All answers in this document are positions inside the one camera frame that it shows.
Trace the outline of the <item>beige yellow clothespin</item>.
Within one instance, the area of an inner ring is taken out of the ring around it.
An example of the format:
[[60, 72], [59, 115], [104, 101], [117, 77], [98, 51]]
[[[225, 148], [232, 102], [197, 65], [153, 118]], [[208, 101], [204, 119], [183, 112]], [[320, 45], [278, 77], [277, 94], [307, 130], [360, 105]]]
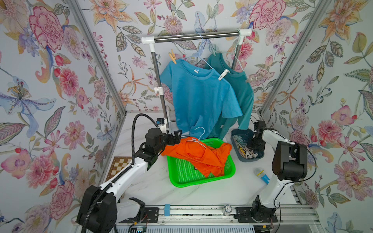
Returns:
[[177, 64], [177, 62], [176, 62], [177, 59], [176, 59], [176, 56], [175, 56], [173, 50], [171, 50], [171, 52], [169, 52], [169, 57], [170, 57], [171, 61], [172, 61], [174, 64]]

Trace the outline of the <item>mint green clothespin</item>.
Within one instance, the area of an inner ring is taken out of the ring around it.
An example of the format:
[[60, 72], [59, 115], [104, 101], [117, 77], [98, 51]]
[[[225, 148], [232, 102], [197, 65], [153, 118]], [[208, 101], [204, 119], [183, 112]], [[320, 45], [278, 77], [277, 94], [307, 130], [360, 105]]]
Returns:
[[211, 48], [212, 48], [212, 54], [213, 54], [214, 56], [216, 56], [216, 54], [218, 53], [216, 47], [215, 47], [215, 46], [212, 46]]

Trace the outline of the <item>light blue wire hanger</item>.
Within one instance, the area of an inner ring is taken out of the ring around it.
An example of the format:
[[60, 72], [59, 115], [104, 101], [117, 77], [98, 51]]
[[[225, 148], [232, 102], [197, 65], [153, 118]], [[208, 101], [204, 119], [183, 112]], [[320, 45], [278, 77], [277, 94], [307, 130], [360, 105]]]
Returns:
[[201, 43], [198, 46], [197, 52], [193, 53], [191, 56], [188, 56], [188, 57], [185, 57], [185, 58], [182, 58], [182, 59], [187, 61], [189, 58], [192, 58], [192, 57], [198, 58], [198, 59], [204, 61], [205, 64], [208, 65], [211, 69], [213, 69], [213, 67], [209, 64], [207, 59], [203, 58], [203, 53], [204, 53], [204, 50], [205, 50], [205, 47], [206, 47], [206, 39], [203, 38], [202, 34], [200, 34], [200, 33], [196, 33], [196, 34], [199, 35], [199, 37], [201, 38]]

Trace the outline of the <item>mint green wire hanger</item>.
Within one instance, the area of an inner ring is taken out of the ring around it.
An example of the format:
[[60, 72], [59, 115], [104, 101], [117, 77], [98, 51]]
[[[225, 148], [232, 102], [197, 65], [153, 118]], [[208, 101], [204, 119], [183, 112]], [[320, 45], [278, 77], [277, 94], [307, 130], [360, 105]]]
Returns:
[[241, 52], [241, 47], [242, 47], [243, 42], [244, 42], [244, 36], [241, 34], [241, 29], [238, 29], [238, 32], [239, 32], [240, 35], [239, 35], [238, 42], [237, 42], [236, 47], [235, 47], [234, 59], [232, 61], [231, 69], [236, 70], [237, 65], [239, 65], [239, 67], [241, 68], [241, 71], [244, 71], [244, 68], [243, 68], [243, 66], [241, 64], [241, 61], [239, 59], [239, 55], [240, 55], [240, 52]]

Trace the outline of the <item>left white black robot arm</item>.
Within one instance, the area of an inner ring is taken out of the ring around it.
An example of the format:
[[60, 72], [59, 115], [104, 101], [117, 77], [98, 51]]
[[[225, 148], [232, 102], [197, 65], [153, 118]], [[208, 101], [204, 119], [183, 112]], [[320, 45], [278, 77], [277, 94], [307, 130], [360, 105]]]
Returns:
[[164, 118], [152, 120], [154, 127], [146, 133], [139, 150], [135, 150], [135, 127], [139, 117], [150, 119], [147, 114], [140, 113], [133, 120], [131, 163], [110, 180], [99, 186], [91, 185], [84, 193], [76, 220], [82, 233], [109, 233], [124, 220], [130, 220], [135, 226], [145, 219], [146, 204], [143, 201], [129, 198], [123, 202], [120, 198], [139, 176], [154, 165], [167, 146], [181, 142], [182, 131], [170, 133]]

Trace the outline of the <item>orange garment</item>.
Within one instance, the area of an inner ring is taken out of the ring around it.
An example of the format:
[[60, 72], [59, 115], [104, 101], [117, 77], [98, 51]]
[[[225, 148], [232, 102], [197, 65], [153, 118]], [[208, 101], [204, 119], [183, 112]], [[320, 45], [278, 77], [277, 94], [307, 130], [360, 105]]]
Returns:
[[206, 178], [224, 175], [225, 163], [232, 149], [231, 144], [223, 143], [219, 148], [213, 148], [193, 137], [184, 138], [179, 144], [168, 145], [162, 152], [163, 156], [186, 160]]

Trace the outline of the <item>teal embroidered t-shirt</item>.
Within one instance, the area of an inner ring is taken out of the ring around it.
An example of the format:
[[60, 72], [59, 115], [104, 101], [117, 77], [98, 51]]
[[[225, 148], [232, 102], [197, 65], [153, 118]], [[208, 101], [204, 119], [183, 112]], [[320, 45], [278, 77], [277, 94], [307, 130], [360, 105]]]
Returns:
[[225, 70], [229, 71], [224, 79], [232, 86], [243, 113], [242, 116], [235, 118], [224, 118], [220, 116], [208, 137], [223, 139], [235, 123], [239, 125], [240, 130], [247, 130], [249, 128], [254, 104], [254, 92], [250, 83], [247, 82], [247, 75], [244, 72], [235, 71], [227, 65], [223, 59], [222, 53], [210, 55], [207, 61], [218, 73], [222, 73]]

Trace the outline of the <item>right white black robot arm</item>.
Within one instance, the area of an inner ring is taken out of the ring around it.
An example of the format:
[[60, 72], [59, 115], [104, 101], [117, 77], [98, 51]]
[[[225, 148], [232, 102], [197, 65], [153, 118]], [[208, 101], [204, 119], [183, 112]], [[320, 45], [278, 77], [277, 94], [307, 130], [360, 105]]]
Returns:
[[305, 144], [291, 141], [265, 121], [254, 122], [254, 135], [249, 148], [256, 152], [270, 145], [274, 151], [272, 161], [273, 176], [269, 184], [256, 196], [251, 208], [251, 216], [257, 221], [269, 221], [280, 208], [281, 198], [295, 183], [308, 173], [308, 156], [312, 155]]

